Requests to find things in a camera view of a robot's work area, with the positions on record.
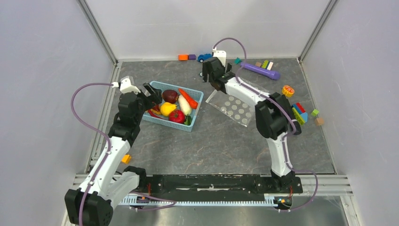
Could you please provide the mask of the white toy radish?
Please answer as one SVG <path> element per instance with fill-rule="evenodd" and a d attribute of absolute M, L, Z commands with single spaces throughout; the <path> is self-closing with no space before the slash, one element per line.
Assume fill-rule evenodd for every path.
<path fill-rule="evenodd" d="M 178 103 L 180 106 L 180 110 L 183 112 L 183 114 L 185 116 L 184 124 L 191 125 L 191 123 L 192 123 L 192 117 L 191 117 L 192 108 L 191 108 L 191 106 L 189 105 L 188 101 L 183 97 L 183 95 L 179 95 Z"/>

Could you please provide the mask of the red toy tomato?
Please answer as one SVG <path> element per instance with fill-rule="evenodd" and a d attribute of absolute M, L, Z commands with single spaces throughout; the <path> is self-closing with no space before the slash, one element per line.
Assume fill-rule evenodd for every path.
<path fill-rule="evenodd" d="M 180 123 L 180 124 L 184 124 L 185 118 L 186 118 L 186 116 L 184 115 L 184 113 L 178 109 L 171 112 L 170 115 L 168 116 L 169 121 L 175 122 L 175 123 Z"/>

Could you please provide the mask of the clear polka dot zip bag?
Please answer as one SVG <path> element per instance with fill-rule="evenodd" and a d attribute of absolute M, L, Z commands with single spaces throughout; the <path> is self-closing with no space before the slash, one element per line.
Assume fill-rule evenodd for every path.
<path fill-rule="evenodd" d="M 248 80 L 243 78 L 240 80 L 242 84 L 245 83 L 255 89 L 257 93 L 240 86 L 235 79 L 232 80 L 233 84 L 226 88 L 227 93 L 223 93 L 218 85 L 211 83 L 214 91 L 208 97 L 206 103 L 210 104 L 236 123 L 247 127 L 251 120 L 255 118 L 255 105 L 257 102 L 264 100 L 264 97 L 259 95 L 259 93 L 265 96 L 269 96 L 270 93 L 265 88 Z"/>

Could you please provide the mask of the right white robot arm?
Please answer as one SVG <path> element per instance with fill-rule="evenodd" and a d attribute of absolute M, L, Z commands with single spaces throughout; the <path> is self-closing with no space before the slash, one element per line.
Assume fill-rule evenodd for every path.
<path fill-rule="evenodd" d="M 284 192 L 295 179 L 287 151 L 287 137 L 299 135 L 301 126 L 285 95 L 263 92 L 240 79 L 231 68 L 230 63 L 223 65 L 220 59 L 212 57 L 202 64 L 203 81 L 254 108 L 256 128 L 266 138 L 271 155 L 272 187 L 277 192 Z"/>

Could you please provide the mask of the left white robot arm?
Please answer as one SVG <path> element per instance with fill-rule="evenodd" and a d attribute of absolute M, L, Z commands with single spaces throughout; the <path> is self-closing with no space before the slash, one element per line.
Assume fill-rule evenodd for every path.
<path fill-rule="evenodd" d="M 144 83 L 149 92 L 146 96 L 135 85 L 123 82 L 106 83 L 122 92 L 119 111 L 114 117 L 108 134 L 84 122 L 74 109 L 74 116 L 86 127 L 98 132 L 106 140 L 105 147 L 96 164 L 78 189 L 69 189 L 64 197 L 69 221 L 79 226 L 109 225 L 115 207 L 132 190 L 144 191 L 148 179 L 144 169 L 128 169 L 121 178 L 112 182 L 113 174 L 122 157 L 130 150 L 140 132 L 140 123 L 145 112 L 162 102 L 162 91 Z"/>

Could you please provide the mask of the yellow toy pear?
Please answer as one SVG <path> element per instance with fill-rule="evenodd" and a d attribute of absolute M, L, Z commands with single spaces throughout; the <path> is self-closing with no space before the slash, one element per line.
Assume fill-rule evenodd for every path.
<path fill-rule="evenodd" d="M 160 106 L 160 113 L 162 115 L 168 117 L 176 109 L 177 109 L 177 105 L 176 104 L 172 104 L 172 103 L 169 103 L 169 102 L 164 102 Z"/>

